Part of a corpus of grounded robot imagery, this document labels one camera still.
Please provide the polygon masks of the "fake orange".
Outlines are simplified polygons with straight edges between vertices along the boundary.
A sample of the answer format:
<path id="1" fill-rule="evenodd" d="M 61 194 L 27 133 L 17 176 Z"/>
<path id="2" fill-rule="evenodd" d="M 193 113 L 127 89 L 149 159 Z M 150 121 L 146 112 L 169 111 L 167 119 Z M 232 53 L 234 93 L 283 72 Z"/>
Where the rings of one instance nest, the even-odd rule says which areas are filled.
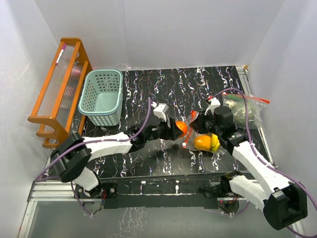
<path id="1" fill-rule="evenodd" d="M 176 121 L 176 126 L 182 131 L 180 138 L 184 137 L 188 132 L 188 126 L 183 121 Z"/>

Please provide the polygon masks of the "fake yellow bell pepper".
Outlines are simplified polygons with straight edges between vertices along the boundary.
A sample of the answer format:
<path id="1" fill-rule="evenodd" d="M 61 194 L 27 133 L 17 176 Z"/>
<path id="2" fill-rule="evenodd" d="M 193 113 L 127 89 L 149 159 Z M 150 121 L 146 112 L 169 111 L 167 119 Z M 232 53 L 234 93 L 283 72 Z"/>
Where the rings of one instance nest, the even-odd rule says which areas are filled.
<path id="1" fill-rule="evenodd" d="M 209 135 L 200 135 L 194 139 L 194 147 L 197 150 L 211 150 L 211 137 Z"/>

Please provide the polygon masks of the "clear zip bag with fruit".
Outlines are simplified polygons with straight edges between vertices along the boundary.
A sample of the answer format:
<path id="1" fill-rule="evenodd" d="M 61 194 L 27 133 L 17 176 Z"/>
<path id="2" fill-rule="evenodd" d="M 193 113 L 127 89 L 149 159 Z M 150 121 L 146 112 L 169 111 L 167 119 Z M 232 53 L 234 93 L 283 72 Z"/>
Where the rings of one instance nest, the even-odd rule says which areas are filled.
<path id="1" fill-rule="evenodd" d="M 220 141 L 215 134 L 199 134 L 189 124 L 198 116 L 197 111 L 192 111 L 185 122 L 177 121 L 177 126 L 183 131 L 182 147 L 193 151 L 207 151 L 215 153 L 220 148 Z"/>

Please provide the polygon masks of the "fake banana bunch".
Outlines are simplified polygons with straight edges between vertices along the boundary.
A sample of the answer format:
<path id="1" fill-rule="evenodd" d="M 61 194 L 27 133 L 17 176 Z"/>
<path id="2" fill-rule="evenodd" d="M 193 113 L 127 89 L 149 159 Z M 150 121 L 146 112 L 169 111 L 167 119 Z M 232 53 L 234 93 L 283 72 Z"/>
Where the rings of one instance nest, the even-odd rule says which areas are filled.
<path id="1" fill-rule="evenodd" d="M 220 148 L 220 141 L 218 139 L 218 136 L 215 134 L 211 135 L 211 152 L 215 153 Z"/>

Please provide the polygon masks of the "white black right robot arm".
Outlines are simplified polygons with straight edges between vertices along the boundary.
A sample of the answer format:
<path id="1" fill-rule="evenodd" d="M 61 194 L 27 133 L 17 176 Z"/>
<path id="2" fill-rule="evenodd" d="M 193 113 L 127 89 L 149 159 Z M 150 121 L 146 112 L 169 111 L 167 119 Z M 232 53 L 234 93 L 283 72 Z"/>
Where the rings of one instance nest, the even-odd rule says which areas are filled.
<path id="1" fill-rule="evenodd" d="M 257 183 L 249 181 L 241 172 L 221 177 L 221 192 L 228 197 L 235 193 L 245 197 L 262 210 L 267 222 L 281 230 L 308 215 L 304 190 L 274 167 L 250 145 L 246 133 L 233 121 L 230 108 L 216 107 L 213 111 L 191 113 L 189 126 L 198 134 L 212 133 L 221 147 L 242 163 Z"/>

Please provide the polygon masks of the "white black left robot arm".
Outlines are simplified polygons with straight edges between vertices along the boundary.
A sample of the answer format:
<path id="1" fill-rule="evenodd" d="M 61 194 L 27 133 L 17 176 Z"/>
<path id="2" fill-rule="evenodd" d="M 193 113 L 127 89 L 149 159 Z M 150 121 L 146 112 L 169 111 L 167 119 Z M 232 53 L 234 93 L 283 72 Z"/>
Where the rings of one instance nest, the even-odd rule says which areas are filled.
<path id="1" fill-rule="evenodd" d="M 187 125 L 184 122 L 172 118 L 164 121 L 151 115 L 142 124 L 133 125 L 115 135 L 82 137 L 76 132 L 51 153 L 51 161 L 71 147 L 85 142 L 53 163 L 53 169 L 62 182 L 72 181 L 81 186 L 89 197 L 96 198 L 102 193 L 102 182 L 95 172 L 87 168 L 90 161 L 113 154 L 132 153 L 157 139 L 174 141 L 186 133 Z"/>

